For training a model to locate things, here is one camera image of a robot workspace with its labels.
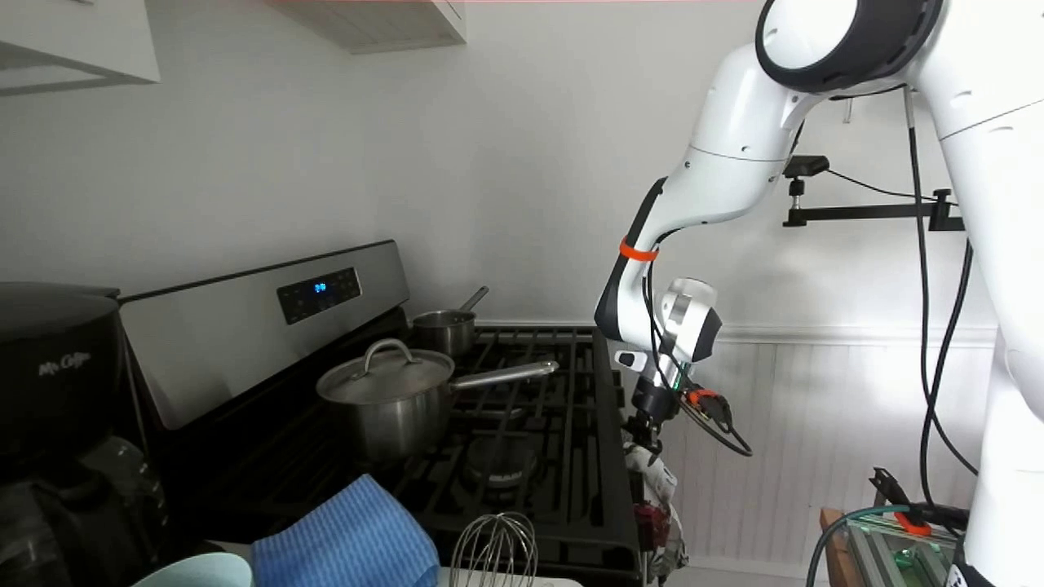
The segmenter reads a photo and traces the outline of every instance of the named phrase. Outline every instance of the cooking pot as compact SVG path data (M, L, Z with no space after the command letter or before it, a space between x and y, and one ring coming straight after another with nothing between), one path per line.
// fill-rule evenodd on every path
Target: cooking pot
M378 340L361 358L328 368L317 392L342 413L348 444L365 463L390 463L435 444L451 417L453 392L518 378L546 378L556 364L524 364L453 378L443 352Z
M466 357L472 346L475 330L475 308L489 294L489 289L478 289L466 305L457 309L430 309L412 321L412 343L421 348L438 348L447 357Z

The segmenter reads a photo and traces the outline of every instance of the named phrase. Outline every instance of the white cabinet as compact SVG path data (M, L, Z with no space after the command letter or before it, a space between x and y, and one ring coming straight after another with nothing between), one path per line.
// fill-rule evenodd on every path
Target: white cabinet
M160 81L142 0L0 0L0 94Z
M459 0L279 0L279 6L348 54L466 44Z

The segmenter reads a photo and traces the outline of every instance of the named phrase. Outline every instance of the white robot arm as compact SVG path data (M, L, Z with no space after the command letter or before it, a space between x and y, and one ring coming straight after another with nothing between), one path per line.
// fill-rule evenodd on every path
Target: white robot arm
M648 427L676 416L677 371L716 333L710 298L689 281L653 321L642 277L660 243L746 212L813 106L912 90L1002 326L966 554L994 585L1044 585L1044 69L1028 62L1041 55L1041 0L769 0L753 47L716 69L686 162L642 198L596 305L608 340L653 352L662 392L640 404Z

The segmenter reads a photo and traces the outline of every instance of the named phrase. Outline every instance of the gas stove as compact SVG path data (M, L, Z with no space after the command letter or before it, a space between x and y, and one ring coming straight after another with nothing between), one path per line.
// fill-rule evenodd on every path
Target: gas stove
M168 493L173 536L254 541L373 474L425 527L443 565L466 523L509 510L536 523L537 574L640 585L624 392L592 330L484 326L457 374L531 358L555 358L556 371L457 392L451 427L403 463L375 470L352 455L339 416L312 386L375 340L403 340L400 305L390 243L124 305L140 366L137 439ZM254 348L228 357L228 340L252 340Z

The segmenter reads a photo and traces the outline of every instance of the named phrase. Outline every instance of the white tile wall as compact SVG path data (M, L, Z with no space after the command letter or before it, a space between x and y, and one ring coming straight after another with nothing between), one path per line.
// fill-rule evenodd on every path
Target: white tile wall
M940 417L975 463L988 386L988 343L948 352ZM677 510L691 551L680 574L714 582L794 582L807 574L817 510L856 510L874 499L871 468L915 485L920 388L915 346L902 340L725 340L702 378L732 399L737 430L753 458L735 458L696 423L665 430L665 463L680 481ZM932 496L969 505L969 478L932 441Z

